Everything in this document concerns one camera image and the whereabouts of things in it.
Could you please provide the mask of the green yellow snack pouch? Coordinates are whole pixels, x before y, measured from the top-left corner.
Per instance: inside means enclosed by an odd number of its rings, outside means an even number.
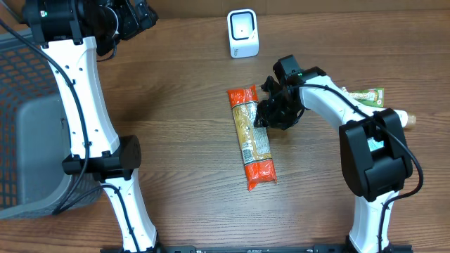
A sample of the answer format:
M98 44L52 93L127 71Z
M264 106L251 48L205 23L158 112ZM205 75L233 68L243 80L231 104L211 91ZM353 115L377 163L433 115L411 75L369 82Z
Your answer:
M341 88L346 94L360 103L376 107L384 107L385 90L384 88L365 89L358 91L348 91L345 87Z

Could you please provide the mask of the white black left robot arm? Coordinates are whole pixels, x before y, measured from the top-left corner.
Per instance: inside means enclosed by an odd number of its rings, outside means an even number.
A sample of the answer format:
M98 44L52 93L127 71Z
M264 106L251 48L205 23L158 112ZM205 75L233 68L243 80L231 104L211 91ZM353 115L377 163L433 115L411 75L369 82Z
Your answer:
M28 0L22 16L62 98L70 130L65 173L98 182L96 191L114 209L123 252L161 252L139 186L139 140L116 133L98 76L98 63L110 60L121 41L153 27L156 11L145 0Z

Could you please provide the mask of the orange spaghetti pack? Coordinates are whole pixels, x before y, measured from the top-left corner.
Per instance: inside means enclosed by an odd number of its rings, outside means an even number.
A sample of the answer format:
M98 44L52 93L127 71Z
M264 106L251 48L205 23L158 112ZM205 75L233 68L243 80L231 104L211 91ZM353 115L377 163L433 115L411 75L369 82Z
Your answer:
M259 183L277 182L266 129L254 126L258 104L255 85L246 89L229 89L227 94L243 158L247 189L251 191Z

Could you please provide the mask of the white tube with gold cap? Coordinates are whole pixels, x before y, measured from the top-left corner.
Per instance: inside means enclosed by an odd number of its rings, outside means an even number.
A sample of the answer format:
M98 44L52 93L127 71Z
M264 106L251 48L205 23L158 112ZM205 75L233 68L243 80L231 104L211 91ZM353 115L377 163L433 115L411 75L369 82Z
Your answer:
M416 126L417 117L413 113L404 110L394 110L400 118L401 125L404 129L412 129Z

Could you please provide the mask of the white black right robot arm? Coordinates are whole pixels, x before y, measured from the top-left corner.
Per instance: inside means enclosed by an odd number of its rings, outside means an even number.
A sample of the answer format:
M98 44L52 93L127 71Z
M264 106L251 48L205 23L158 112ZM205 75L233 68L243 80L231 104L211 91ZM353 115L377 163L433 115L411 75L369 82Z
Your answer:
M401 110L377 109L351 98L319 67L303 70L294 56L279 59L261 88L254 125L286 130L305 110L324 118L339 135L342 175L355 195L352 229L342 252L412 252L387 238L393 202L412 175Z

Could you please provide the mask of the teal snack packet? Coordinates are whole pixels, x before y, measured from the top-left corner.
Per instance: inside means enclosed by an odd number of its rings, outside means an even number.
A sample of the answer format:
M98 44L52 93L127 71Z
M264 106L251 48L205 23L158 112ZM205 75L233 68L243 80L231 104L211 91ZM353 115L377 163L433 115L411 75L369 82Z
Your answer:
M367 143L371 152L384 147L384 141L376 141L374 138L368 138Z

